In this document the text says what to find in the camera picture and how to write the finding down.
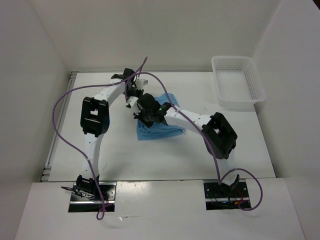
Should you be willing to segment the light blue shorts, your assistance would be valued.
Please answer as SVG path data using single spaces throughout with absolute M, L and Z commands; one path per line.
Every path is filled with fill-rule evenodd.
M 141 121 L 137 121 L 136 136 L 138 141 L 159 140 L 183 135 L 185 129 L 173 125 L 154 123 L 151 127 L 146 127 Z

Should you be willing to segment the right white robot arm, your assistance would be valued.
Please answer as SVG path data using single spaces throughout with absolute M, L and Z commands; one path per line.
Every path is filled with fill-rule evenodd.
M 134 117 L 148 128 L 160 124 L 183 128 L 201 135 L 207 151 L 214 160 L 220 193 L 230 197 L 237 191 L 240 177 L 232 173 L 231 169 L 235 167 L 238 135 L 222 113 L 202 115 L 184 110 L 170 102 L 160 104 L 149 93 L 139 98 L 131 97 L 129 100 L 134 101 Z

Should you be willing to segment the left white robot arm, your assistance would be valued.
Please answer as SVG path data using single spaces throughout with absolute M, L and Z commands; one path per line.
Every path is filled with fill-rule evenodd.
M 80 126 L 84 133 L 84 164 L 76 179 L 76 189 L 89 200 L 100 196 L 99 156 L 102 139 L 110 127 L 109 107 L 122 94 L 129 93 L 133 87 L 133 96 L 139 97 L 143 84 L 135 86 L 134 70 L 125 68 L 123 74 L 114 74 L 110 85 L 93 97 L 82 101 Z

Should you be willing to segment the white perforated plastic basket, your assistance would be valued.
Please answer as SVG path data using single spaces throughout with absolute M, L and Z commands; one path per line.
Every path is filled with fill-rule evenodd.
M 253 58 L 214 56 L 211 66 L 219 105 L 249 108 L 266 100 L 267 95 Z

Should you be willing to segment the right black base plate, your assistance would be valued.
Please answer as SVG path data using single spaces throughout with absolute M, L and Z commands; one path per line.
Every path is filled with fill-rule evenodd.
M 227 185 L 218 184 L 217 181 L 204 181 L 204 197 L 207 211 L 213 210 L 234 210 L 239 209 L 240 205 L 243 209 L 250 209 L 250 197 L 247 184 L 241 180 L 232 190 L 227 190 Z

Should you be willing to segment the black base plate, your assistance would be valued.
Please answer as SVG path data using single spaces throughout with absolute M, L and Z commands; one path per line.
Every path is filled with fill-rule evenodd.
M 241 180 L 232 190 L 227 190 L 227 185 L 218 184 L 217 181 L 204 181 L 204 197 L 207 211 L 213 210 L 234 210 L 239 209 L 240 205 L 243 209 L 250 209 L 250 197 L 247 184 Z
M 115 198 L 116 198 L 116 182 L 100 182 L 99 183 L 104 204 L 106 206 L 104 212 L 115 211 Z M 89 213 L 97 212 L 103 206 L 99 193 L 95 195 L 86 193 L 83 190 L 77 189 L 76 183 L 73 184 L 71 191 L 68 212 L 69 213 Z

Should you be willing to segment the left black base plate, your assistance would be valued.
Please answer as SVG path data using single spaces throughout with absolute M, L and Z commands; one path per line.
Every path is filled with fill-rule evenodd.
M 104 204 L 106 206 L 104 212 L 115 211 L 115 198 L 116 198 L 116 182 L 100 182 L 99 183 Z M 69 213 L 89 213 L 97 212 L 103 206 L 99 193 L 95 195 L 86 193 L 83 190 L 77 189 L 76 183 L 73 184 L 71 191 L 68 212 Z

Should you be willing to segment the aluminium table edge rail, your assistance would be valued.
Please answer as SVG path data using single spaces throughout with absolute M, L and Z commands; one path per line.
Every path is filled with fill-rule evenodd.
M 74 88 L 74 84 L 75 84 L 75 80 L 76 80 L 77 74 L 78 74 L 78 71 L 73 71 L 73 72 L 70 73 L 70 78 L 69 78 L 69 81 L 68 81 L 68 85 L 67 85 L 66 91 L 69 91 L 69 90 Z M 61 100 L 59 102 L 60 106 L 61 106 L 61 109 L 58 112 L 59 115 L 58 115 L 58 118 L 57 118 L 57 121 L 56 121 L 56 126 L 57 126 L 57 129 L 58 129 L 59 132 L 62 130 L 64 121 L 65 121 L 66 112 L 67 112 L 68 105 L 69 105 L 69 102 L 70 102 L 70 97 L 71 97 L 71 93 L 69 93 L 67 96 L 65 96 L 63 98 L 63 100 Z M 42 174 L 41 174 L 40 182 L 46 182 L 47 183 L 49 181 L 49 177 L 50 177 L 51 169 L 52 169 L 52 166 L 53 166 L 53 163 L 54 163 L 54 158 L 55 158 L 55 155 L 56 155 L 59 139 L 60 138 L 57 136 L 57 134 L 54 133 L 54 136 L 53 136 L 52 141 L 51 141 L 50 149 L 49 149 L 49 152 L 48 152 L 48 155 L 47 155 L 47 158 L 46 158 L 46 162 L 45 162 L 45 165 L 43 167 L 43 171 L 42 171 Z

